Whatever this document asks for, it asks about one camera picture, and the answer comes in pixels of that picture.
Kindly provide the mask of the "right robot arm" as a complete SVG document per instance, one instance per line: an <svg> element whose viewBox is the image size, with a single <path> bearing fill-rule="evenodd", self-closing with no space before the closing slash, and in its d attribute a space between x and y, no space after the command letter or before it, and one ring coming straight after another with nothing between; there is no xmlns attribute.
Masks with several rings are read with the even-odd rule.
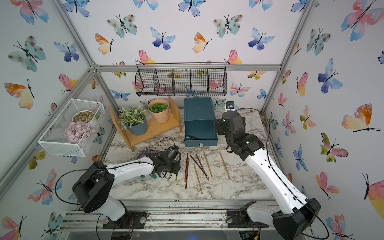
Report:
<svg viewBox="0 0 384 240"><path fill-rule="evenodd" d="M214 129L225 136L228 147L250 166L273 194L278 207L249 202L240 210L233 224L261 223L273 226L285 240L294 240L315 221L320 203L299 191L269 157L267 146L246 132L246 120L238 111L226 111L214 123Z"/></svg>

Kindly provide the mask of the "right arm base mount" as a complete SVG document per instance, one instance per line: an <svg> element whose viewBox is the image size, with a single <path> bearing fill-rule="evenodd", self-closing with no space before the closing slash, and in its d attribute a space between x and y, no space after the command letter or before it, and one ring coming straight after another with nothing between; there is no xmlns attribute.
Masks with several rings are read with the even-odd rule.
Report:
<svg viewBox="0 0 384 240"><path fill-rule="evenodd" d="M227 211L226 224L228 225L228 228L253 228L255 226L262 228L269 227L267 224L252 221L248 216L247 209L254 203L256 202L248 202L239 210Z"/></svg>

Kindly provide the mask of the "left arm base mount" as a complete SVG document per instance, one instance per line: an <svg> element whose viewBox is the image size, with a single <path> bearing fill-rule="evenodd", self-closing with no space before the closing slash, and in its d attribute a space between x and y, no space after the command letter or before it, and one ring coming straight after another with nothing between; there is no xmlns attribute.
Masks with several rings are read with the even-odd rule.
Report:
<svg viewBox="0 0 384 240"><path fill-rule="evenodd" d="M145 223L147 221L147 216L148 216L147 212L128 211L117 221L112 221L109 218L107 218L109 222L106 224L103 224L103 229L106 229L106 230L144 229Z"/></svg>

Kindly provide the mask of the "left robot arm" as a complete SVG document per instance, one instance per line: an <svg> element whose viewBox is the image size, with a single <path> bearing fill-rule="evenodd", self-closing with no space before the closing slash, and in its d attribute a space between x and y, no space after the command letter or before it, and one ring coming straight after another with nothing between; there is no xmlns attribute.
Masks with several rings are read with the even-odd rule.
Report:
<svg viewBox="0 0 384 240"><path fill-rule="evenodd" d="M181 153L178 146L171 146L164 152L150 154L135 161L118 165L93 163L72 190L85 213L98 213L118 222L128 218L127 208L110 195L111 189L124 181L136 177L157 174L177 174L180 169Z"/></svg>

